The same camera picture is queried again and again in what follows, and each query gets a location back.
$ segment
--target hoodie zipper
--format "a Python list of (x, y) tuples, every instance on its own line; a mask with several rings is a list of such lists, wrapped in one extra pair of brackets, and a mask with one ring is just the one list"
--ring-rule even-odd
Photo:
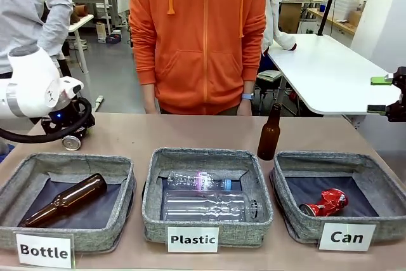
[(207, 103), (207, 32), (209, 20), (209, 0), (204, 0), (204, 25), (203, 25), (203, 113), (206, 114)]

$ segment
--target black pole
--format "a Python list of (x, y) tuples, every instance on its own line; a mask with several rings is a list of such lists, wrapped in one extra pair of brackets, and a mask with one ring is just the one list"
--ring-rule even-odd
[(322, 19), (322, 24), (320, 25), (320, 28), (319, 28), (319, 30), (317, 32), (318, 36), (323, 36), (323, 30), (324, 30), (325, 22), (327, 21), (327, 17), (329, 16), (331, 4), (332, 4), (332, 0), (329, 0), (327, 2), (327, 6), (325, 7), (325, 11), (324, 11), (324, 14), (323, 14), (323, 19)]

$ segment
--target wristwatch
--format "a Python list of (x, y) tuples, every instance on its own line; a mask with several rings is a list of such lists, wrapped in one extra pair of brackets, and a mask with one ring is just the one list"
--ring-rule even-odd
[(251, 93), (250, 95), (243, 93), (241, 95), (241, 98), (243, 100), (251, 100), (252, 101), (254, 99), (254, 93)]

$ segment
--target gray floor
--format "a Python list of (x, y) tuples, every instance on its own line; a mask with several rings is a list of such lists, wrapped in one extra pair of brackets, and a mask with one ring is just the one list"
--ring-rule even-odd
[[(99, 108), (99, 112), (119, 112), (119, 113), (144, 113), (142, 98), (140, 94), (140, 85), (135, 73), (133, 53), (128, 44), (129, 32), (122, 29), (122, 41), (119, 44), (100, 44), (97, 42), (96, 34), (82, 33), (82, 38), (87, 39), (88, 49), (85, 51), (86, 62), (91, 78), (91, 94), (94, 99), (97, 96), (103, 95), (105, 100)], [(70, 55), (70, 70), (72, 75), (78, 79), (83, 79), (81, 70), (76, 62), (76, 56), (73, 51)], [(266, 109), (270, 108), (272, 95), (268, 95), (264, 101)], [(296, 111), (295, 105), (286, 97), (284, 104), (291, 110)], [(283, 116), (290, 116), (286, 110), (282, 111)], [(0, 120), (2, 128), (24, 133), (32, 127), (32, 123), (28, 119), (18, 120)], [(406, 126), (397, 126), (398, 129), (403, 129)], [(370, 129), (360, 129), (362, 136), (370, 141), (372, 146), (377, 150), (380, 156), (391, 166), (392, 170), (406, 182), (406, 150), (396, 143), (396, 147), (390, 147), (390, 141), (382, 145), (382, 141), (374, 141), (371, 138)]]

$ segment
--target hoodie pocket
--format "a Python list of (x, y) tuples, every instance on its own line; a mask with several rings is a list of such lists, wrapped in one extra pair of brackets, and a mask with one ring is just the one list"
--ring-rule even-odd
[(170, 105), (191, 107), (202, 100), (199, 90), (203, 75), (203, 54), (199, 51), (177, 51), (157, 59), (157, 98)]
[(213, 99), (221, 98), (227, 102), (243, 87), (242, 65), (231, 53), (212, 52), (209, 57), (209, 84)]

